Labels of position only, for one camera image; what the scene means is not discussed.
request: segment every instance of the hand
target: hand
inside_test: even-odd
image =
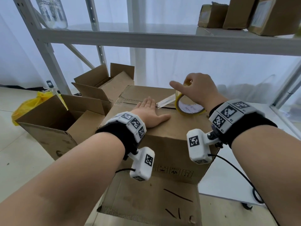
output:
[[[187,75],[184,83],[191,83],[191,85],[185,86],[175,81],[171,81],[169,84],[175,90],[189,97],[193,102],[203,106],[208,112],[220,103],[228,101],[227,98],[218,92],[208,74],[190,73]]]
[[[153,128],[163,121],[170,119],[170,114],[158,116],[156,114],[156,102],[151,97],[145,98],[143,102],[139,102],[131,113],[136,114],[145,123],[147,128]]]

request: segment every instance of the person's left hand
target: person's left hand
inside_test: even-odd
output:
[[[136,114],[145,123],[147,128],[153,128],[163,121],[170,119],[170,114],[158,116],[156,114],[156,102],[151,97],[145,98],[143,102],[139,102],[131,113]]]

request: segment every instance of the black cable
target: black cable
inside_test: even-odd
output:
[[[133,168],[123,168],[123,169],[120,169],[120,170],[116,171],[115,174],[118,173],[118,172],[120,172],[120,171],[136,171],[136,169],[133,169]]]
[[[220,158],[220,159],[222,159],[222,160],[224,160],[224,161],[226,161],[227,163],[229,163],[235,170],[237,170],[247,181],[248,181],[248,183],[253,187],[253,190],[252,190],[252,193],[253,193],[253,196],[254,196],[254,198],[255,198],[255,200],[256,201],[258,201],[258,203],[260,203],[260,204],[264,204],[264,201],[263,201],[263,199],[262,199],[262,197],[260,196],[260,194],[258,193],[258,191],[256,190],[256,188],[255,188],[255,186],[253,185],[253,183],[239,170],[239,169],[237,169],[236,168],[236,166],[234,166],[232,163],[230,163],[227,159],[225,159],[225,158],[223,158],[223,157],[221,157],[221,156],[218,156],[218,155],[214,155],[214,154],[208,154],[208,156],[215,156],[215,157],[218,157],[218,158]],[[260,199],[261,200],[259,200],[258,199],[258,197],[256,196],[256,194],[255,194],[255,191],[258,193],[258,195],[259,195],[259,197],[260,197]],[[276,220],[276,218],[274,217],[274,215],[273,215],[273,213],[270,211],[270,209],[269,209],[269,207],[267,206],[267,205],[265,205],[267,208],[268,208],[268,210],[269,210],[269,212],[270,212],[270,214],[273,216],[273,218],[274,218],[274,220],[275,220],[275,222],[277,223],[277,225],[278,226],[280,226],[280,224],[278,223],[278,221]]]

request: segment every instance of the floor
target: floor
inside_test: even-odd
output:
[[[11,122],[12,112],[36,92],[0,87],[0,202],[53,162],[47,152],[23,128]],[[239,202],[200,195],[203,226],[275,226],[269,211]],[[146,225],[92,211],[85,226]]]

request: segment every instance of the closed cardboard box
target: closed cardboard box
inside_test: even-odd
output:
[[[198,26],[204,28],[222,28],[227,15],[228,5],[212,2],[202,5]]]
[[[133,66],[111,63],[109,77],[106,64],[102,64],[76,77],[72,84],[82,96],[100,99],[107,115],[122,91],[134,85],[134,71]]]
[[[116,114],[130,111],[147,96],[157,102],[174,94],[173,89],[128,86],[101,125]],[[199,165],[189,158],[186,134],[199,128],[211,131],[207,116],[183,116],[170,104],[157,114],[170,113],[171,119],[147,130],[139,148],[155,152],[152,176],[139,182],[129,172],[115,175],[98,211],[155,225],[201,225],[198,183],[210,164]],[[210,147],[212,154],[218,149]],[[130,168],[132,160],[122,161],[119,169]]]
[[[99,99],[62,98],[68,110],[55,95],[16,120],[54,160],[94,135],[105,117]]]
[[[259,0],[248,28],[258,35],[295,34],[301,21],[301,0]]]
[[[223,29],[246,29],[256,0],[230,0]]]

